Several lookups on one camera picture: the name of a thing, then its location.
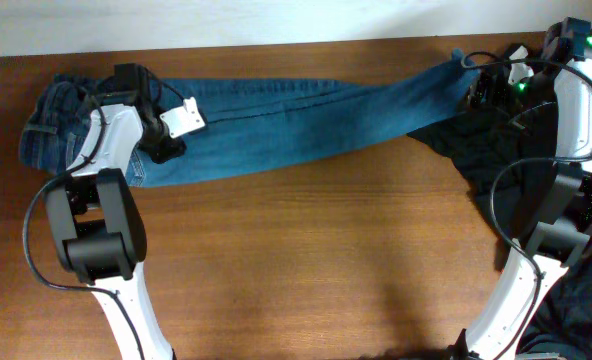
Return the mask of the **blue denim jeans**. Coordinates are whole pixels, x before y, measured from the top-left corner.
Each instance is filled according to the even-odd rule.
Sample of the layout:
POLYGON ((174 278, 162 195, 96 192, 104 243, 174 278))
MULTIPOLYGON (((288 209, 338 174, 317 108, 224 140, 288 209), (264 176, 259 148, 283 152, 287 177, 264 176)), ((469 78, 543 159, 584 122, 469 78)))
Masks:
POLYGON ((133 152, 134 187, 191 184, 312 162, 404 136, 452 118, 477 74, 463 53, 401 82, 329 79, 172 79, 207 126, 184 136, 186 152, 163 164, 133 152))

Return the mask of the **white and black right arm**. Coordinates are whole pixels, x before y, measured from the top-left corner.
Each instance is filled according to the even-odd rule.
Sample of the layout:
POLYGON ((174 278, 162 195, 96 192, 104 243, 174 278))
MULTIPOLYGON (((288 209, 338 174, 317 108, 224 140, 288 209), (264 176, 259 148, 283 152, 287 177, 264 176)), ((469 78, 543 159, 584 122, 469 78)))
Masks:
POLYGON ((450 359, 515 359, 520 337, 547 293, 568 270, 592 255, 592 30, 573 17, 552 25, 542 52, 493 56, 466 101, 518 106, 551 87, 556 96, 556 149, 549 169, 524 195, 510 230, 504 270, 478 318, 449 346, 450 359))

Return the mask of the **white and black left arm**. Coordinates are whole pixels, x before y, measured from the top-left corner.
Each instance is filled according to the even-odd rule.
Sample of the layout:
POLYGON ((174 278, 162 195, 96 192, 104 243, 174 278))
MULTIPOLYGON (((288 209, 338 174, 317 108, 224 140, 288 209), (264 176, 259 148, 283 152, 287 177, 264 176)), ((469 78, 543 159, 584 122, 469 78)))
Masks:
POLYGON ((147 236, 127 184, 133 152, 145 152, 156 164, 184 154, 184 121, 203 120, 193 99, 164 112, 152 95, 147 68, 115 66, 111 85, 85 97, 91 127, 79 154, 65 172, 37 193, 62 268, 74 285, 38 281, 60 291, 91 294, 100 305, 124 359, 173 359, 176 356, 157 321, 146 287, 147 236))

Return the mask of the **black garment pile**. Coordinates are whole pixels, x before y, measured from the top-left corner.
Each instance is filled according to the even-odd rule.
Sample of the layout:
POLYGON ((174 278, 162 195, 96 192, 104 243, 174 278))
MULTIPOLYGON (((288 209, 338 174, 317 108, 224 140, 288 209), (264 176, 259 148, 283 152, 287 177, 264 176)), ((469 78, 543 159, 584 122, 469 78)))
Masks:
MULTIPOLYGON (((480 64, 463 55, 462 67, 477 74, 474 83, 480 64)), ((502 111, 470 109, 467 93, 459 114, 416 130, 414 137, 449 157, 472 183, 480 210, 503 241, 520 199, 548 172, 544 158, 555 153, 556 96, 546 87, 502 111)), ((592 359, 592 255, 547 293, 520 337, 517 354, 515 359, 592 359)))

